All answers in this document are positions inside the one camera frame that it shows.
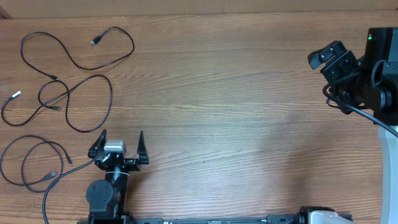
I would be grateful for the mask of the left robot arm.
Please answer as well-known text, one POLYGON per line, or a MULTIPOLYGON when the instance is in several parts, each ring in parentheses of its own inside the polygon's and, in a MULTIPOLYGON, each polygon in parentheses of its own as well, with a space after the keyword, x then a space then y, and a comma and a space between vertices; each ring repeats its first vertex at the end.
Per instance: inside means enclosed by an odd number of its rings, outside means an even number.
POLYGON ((144 133, 140 132, 137 145, 137 158, 126 157, 126 145, 122 140, 108 141, 106 130, 88 150, 88 157, 101 170, 103 179, 96 180, 86 190, 89 203, 88 223, 135 223, 134 217, 125 211, 129 173, 140 171, 141 166, 149 163, 144 142, 144 133))

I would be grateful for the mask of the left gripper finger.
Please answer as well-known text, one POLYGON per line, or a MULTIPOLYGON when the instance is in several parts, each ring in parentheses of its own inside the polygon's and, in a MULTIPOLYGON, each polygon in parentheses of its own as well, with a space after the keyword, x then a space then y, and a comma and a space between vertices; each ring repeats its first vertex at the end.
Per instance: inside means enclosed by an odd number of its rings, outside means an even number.
POLYGON ((88 150, 88 157, 95 158, 100 151, 104 149, 104 145, 106 144, 106 135, 107 132, 104 129, 98 139, 93 143, 93 145, 88 150))
POLYGON ((139 142, 137 145, 137 154, 139 156, 140 164, 149 164, 149 156, 144 142, 144 132, 140 131, 139 142))

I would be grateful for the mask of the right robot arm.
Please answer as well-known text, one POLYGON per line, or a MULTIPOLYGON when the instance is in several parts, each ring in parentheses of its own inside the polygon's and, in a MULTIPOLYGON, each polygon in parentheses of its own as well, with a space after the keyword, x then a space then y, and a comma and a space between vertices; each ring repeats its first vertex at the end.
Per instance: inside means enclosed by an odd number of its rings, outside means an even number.
POLYGON ((356 58, 341 41, 308 55, 327 84, 326 103, 378 126, 382 151, 381 223, 397 223, 397 28, 368 30, 365 53, 356 58))

